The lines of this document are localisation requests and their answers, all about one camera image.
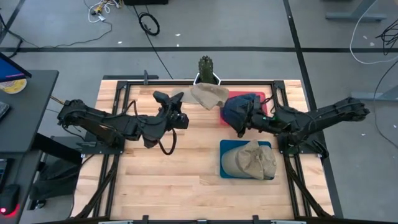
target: laptop screen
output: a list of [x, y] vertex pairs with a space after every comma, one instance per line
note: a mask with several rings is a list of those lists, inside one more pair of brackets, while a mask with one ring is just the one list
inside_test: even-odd
[[23, 71], [13, 66], [4, 58], [0, 58], [0, 82], [8, 82], [26, 78]]

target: monitor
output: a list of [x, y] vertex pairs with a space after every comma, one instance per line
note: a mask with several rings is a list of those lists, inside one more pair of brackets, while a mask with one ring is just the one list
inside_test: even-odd
[[0, 82], [8, 82], [30, 77], [32, 77], [32, 75], [29, 72], [25, 71], [7, 56], [0, 53]]

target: blue tray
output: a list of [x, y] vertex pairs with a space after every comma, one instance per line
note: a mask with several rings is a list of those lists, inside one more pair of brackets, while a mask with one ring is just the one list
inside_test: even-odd
[[[228, 175], [224, 171], [223, 166], [221, 165], [221, 158], [223, 157], [224, 153], [226, 153], [229, 150], [234, 149], [236, 147], [243, 146], [243, 145], [245, 145], [245, 144], [247, 144], [249, 142], [250, 141], [246, 141], [246, 140], [221, 140], [220, 141], [220, 176], [222, 178], [227, 178], [227, 179], [230, 179], [230, 178], [235, 178], [235, 179], [254, 179], [252, 177], [243, 178], [243, 177], [233, 177], [231, 175]], [[258, 141], [258, 143], [259, 143], [260, 146], [269, 146], [270, 148], [272, 148], [270, 142]]]

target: red tray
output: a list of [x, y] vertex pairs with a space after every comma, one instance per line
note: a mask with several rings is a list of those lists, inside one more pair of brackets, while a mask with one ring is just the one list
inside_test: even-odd
[[[241, 96], [241, 95], [245, 95], [245, 94], [249, 94], [249, 93], [254, 93], [254, 94], [256, 94], [257, 96], [260, 96], [260, 101], [263, 101], [263, 100], [266, 99], [266, 94], [265, 94], [265, 93], [263, 93], [263, 92], [255, 92], [255, 91], [229, 91], [228, 99], [229, 99], [229, 98], [232, 98], [232, 97], [235, 97], [235, 96]], [[263, 110], [266, 112], [266, 114], [267, 114], [267, 105], [266, 105], [266, 104], [263, 104], [262, 109], [263, 109]], [[228, 125], [228, 123], [225, 122], [225, 121], [223, 120], [223, 118], [221, 117], [221, 111], [220, 111], [220, 124], [222, 124], [222, 125]]]

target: floor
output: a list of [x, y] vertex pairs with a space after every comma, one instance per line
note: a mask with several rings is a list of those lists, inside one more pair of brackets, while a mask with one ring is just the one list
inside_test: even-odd
[[[97, 3], [86, 1], [89, 5]], [[318, 107], [346, 98], [352, 91], [373, 92], [392, 63], [356, 62], [348, 51], [355, 23], [325, 19], [326, 12], [352, 11], [360, 1], [288, 2], [303, 52], [301, 67], [284, 2], [278, 0], [170, 0], [168, 5], [151, 5], [150, 13], [161, 28], [160, 35], [151, 39], [156, 47], [167, 47], [159, 55], [174, 78], [194, 77], [198, 59], [209, 55], [215, 63], [215, 73], [224, 79], [301, 79], [307, 93], [312, 88]], [[8, 0], [1, 1], [0, 8], [6, 22], [11, 18], [11, 30], [38, 46], [93, 39], [110, 27], [89, 23], [82, 0]], [[385, 13], [387, 19], [358, 26], [353, 47], [364, 53], [356, 53], [357, 58], [373, 62], [397, 55], [375, 53], [382, 47], [375, 36], [397, 19], [397, 11], [395, 0], [374, 5], [370, 12]], [[59, 49], [36, 49], [23, 44], [24, 53], [13, 59], [27, 70], [59, 70], [53, 94], [62, 99], [80, 98], [89, 106], [95, 104], [103, 75], [140, 75], [146, 69], [162, 79], [169, 78], [130, 10], [112, 7], [104, 16], [113, 24], [113, 31], [100, 40]], [[15, 38], [6, 35], [0, 50], [10, 54], [16, 44]], [[310, 83], [306, 81], [303, 62]], [[390, 71], [380, 91], [398, 85], [397, 72], [398, 67]], [[372, 102], [366, 104], [374, 112]], [[381, 131], [394, 139], [398, 134], [398, 106], [376, 103], [375, 107]], [[49, 108], [60, 109], [52, 102]], [[51, 111], [46, 112], [40, 132], [68, 136], [56, 125], [56, 114]], [[398, 221], [398, 149], [378, 134], [374, 113], [363, 122], [341, 123], [324, 132], [344, 217]], [[62, 220], [71, 204], [71, 197], [54, 198], [41, 210], [25, 212], [21, 223]]]

